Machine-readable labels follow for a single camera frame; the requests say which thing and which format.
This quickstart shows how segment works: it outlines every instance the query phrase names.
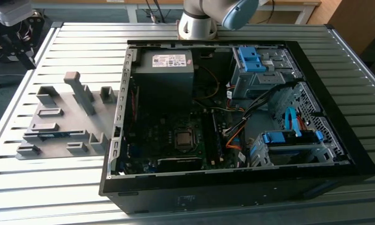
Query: power supply label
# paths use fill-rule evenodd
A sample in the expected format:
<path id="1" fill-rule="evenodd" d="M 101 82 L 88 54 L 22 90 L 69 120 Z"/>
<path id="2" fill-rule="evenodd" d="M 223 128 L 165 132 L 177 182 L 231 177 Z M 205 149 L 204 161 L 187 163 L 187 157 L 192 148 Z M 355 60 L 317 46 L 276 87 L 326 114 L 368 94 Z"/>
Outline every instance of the power supply label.
<path id="1" fill-rule="evenodd" d="M 155 55 L 152 57 L 152 67 L 185 67 L 185 55 Z"/>

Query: blue latch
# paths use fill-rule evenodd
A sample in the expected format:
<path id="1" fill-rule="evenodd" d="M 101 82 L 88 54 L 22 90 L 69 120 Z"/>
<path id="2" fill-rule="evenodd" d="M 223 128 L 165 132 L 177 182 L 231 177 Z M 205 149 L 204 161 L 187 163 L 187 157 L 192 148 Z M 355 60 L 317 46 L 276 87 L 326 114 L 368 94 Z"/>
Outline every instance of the blue latch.
<path id="1" fill-rule="evenodd" d="M 249 156 L 252 157 L 253 153 L 256 151 L 256 145 L 252 147 L 251 151 L 249 151 Z"/>
<path id="2" fill-rule="evenodd" d="M 265 143 L 265 144 L 269 143 L 269 139 L 268 139 L 267 134 L 263 135 L 263 139 L 264 139 L 264 143 Z"/>
<path id="3" fill-rule="evenodd" d="M 285 138 L 283 137 L 281 132 L 268 132 L 267 135 L 271 138 L 271 143 L 284 143 Z"/>
<path id="4" fill-rule="evenodd" d="M 324 135 L 323 135 L 323 133 L 317 130 L 317 131 L 315 131 L 315 135 L 316 135 L 319 141 L 321 142 L 321 141 L 324 140 Z"/>
<path id="5" fill-rule="evenodd" d="M 285 138 L 281 132 L 268 132 L 263 135 L 264 143 L 284 143 Z"/>
<path id="6" fill-rule="evenodd" d="M 267 67 L 263 66 L 260 55 L 256 53 L 255 47 L 239 47 L 239 54 L 245 72 L 265 72 Z"/>

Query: floor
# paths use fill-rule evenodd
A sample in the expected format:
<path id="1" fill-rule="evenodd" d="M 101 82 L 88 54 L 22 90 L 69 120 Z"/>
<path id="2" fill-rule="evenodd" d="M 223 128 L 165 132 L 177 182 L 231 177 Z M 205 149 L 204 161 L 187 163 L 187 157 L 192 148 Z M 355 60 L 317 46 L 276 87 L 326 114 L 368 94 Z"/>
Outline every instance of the floor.
<path id="1" fill-rule="evenodd" d="M 46 9 L 42 11 L 48 17 L 48 23 L 52 21 L 65 22 L 86 22 L 86 23 L 127 23 L 128 15 L 122 9 Z M 173 23 L 181 16 L 181 10 L 163 10 L 165 22 Z M 145 11 L 137 11 L 137 20 L 141 23 L 151 23 L 151 18 L 147 16 Z M 42 29 L 41 39 L 45 37 L 49 30 L 49 25 L 45 24 Z M 375 41 L 362 54 L 362 59 L 370 65 L 371 71 L 375 73 Z M 26 70 L 18 62 L 2 64 L 0 63 L 0 118 L 6 109 L 6 105 L 18 87 L 20 81 Z"/>

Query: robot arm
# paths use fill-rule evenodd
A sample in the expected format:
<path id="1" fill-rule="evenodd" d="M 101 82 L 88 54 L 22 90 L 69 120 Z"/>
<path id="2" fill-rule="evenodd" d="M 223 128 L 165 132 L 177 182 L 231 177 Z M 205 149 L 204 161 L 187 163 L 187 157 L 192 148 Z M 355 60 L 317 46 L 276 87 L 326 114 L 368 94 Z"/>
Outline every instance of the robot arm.
<path id="1" fill-rule="evenodd" d="M 240 29 L 251 19 L 257 0 L 185 0 L 177 33 L 183 39 L 213 39 L 216 22 L 229 30 Z"/>
<path id="2" fill-rule="evenodd" d="M 30 0 L 0 0 L 0 23 L 13 26 L 33 15 Z"/>

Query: power cable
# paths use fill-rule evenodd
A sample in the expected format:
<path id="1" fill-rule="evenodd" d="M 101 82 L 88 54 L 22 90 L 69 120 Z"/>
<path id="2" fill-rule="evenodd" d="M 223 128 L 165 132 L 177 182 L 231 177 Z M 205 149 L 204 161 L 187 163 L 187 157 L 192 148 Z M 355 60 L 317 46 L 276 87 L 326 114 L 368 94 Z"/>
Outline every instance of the power cable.
<path id="1" fill-rule="evenodd" d="M 271 18 L 272 18 L 272 15 L 273 15 L 273 11 L 275 11 L 275 0 L 272 0 L 272 10 L 271 10 L 271 14 L 269 14 L 269 17 L 267 19 L 264 19 L 261 22 L 257 22 L 257 23 L 263 23 L 267 21 L 267 23 L 269 22 Z"/>
<path id="2" fill-rule="evenodd" d="M 164 19 L 164 16 L 163 16 L 163 11 L 161 11 L 160 5 L 157 3 L 157 0 L 153 0 L 153 2 L 155 2 L 156 6 L 157 6 L 157 9 L 160 11 L 161 21 L 163 21 L 163 23 L 165 23 L 165 19 Z"/>

